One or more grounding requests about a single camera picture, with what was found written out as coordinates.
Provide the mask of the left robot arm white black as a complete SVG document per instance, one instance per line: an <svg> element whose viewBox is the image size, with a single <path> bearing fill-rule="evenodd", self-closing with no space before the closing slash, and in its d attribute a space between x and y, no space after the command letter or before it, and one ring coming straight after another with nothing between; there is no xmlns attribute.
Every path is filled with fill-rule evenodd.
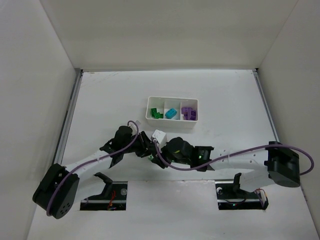
<svg viewBox="0 0 320 240"><path fill-rule="evenodd" d="M83 194L108 195L113 181L102 172L114 167L125 154L134 153L139 158L152 154L154 143L135 125L122 125L113 138L93 155L63 166L55 163L49 167L35 190L32 201L46 211L49 217L64 217L74 202L84 199Z"/></svg>

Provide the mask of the teal rounded printed lego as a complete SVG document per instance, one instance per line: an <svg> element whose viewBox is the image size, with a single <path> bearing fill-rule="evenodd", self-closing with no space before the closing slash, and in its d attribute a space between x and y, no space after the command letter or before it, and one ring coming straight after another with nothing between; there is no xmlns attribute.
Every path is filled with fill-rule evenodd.
<svg viewBox="0 0 320 240"><path fill-rule="evenodd" d="M174 108L170 108L166 113L165 113L165 117L167 119L172 119L177 115L177 110Z"/></svg>

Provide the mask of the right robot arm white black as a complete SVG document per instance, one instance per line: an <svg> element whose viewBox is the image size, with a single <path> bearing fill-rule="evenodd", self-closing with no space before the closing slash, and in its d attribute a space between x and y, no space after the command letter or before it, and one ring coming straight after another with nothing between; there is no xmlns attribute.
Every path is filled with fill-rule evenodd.
<svg viewBox="0 0 320 240"><path fill-rule="evenodd" d="M181 137L164 142L151 139L154 160L161 167L178 171L239 170L233 178L236 189L253 192L261 187L301 185L299 155L279 142L229 152L211 146L192 146Z"/></svg>

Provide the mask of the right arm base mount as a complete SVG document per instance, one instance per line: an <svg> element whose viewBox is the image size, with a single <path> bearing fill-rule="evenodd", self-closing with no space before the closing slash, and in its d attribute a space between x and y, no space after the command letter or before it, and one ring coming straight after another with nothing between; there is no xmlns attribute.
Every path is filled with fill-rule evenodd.
<svg viewBox="0 0 320 240"><path fill-rule="evenodd" d="M217 207L220 211L263 210L269 206L269 199L264 189L254 191L240 189L240 173L233 180L215 181Z"/></svg>

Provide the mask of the purple square lego brick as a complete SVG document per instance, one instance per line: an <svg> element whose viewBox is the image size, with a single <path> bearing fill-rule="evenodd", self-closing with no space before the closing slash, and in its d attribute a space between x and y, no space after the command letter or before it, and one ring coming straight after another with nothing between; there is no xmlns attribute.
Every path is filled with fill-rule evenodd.
<svg viewBox="0 0 320 240"><path fill-rule="evenodd" d="M182 107L181 108L181 113L184 115L187 115L188 113L190 113L193 110L192 107Z"/></svg>

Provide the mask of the small green lego brick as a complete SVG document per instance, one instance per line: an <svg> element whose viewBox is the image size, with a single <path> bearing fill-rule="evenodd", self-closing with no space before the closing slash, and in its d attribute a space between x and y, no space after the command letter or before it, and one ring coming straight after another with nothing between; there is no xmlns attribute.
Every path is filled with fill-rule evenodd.
<svg viewBox="0 0 320 240"><path fill-rule="evenodd" d="M156 112L156 113L154 114L154 118L155 118L155 119L162 119L162 118L163 118L163 114L162 114L162 113L159 113L159 112Z"/></svg>

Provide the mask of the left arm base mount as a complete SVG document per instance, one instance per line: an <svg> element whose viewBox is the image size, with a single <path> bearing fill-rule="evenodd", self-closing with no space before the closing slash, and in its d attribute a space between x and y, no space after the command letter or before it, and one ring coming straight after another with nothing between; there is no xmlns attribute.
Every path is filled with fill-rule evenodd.
<svg viewBox="0 0 320 240"><path fill-rule="evenodd" d="M80 202L80 211L125 211L127 208L128 182L113 181L102 173L95 174L104 182L100 194L85 198Z"/></svg>

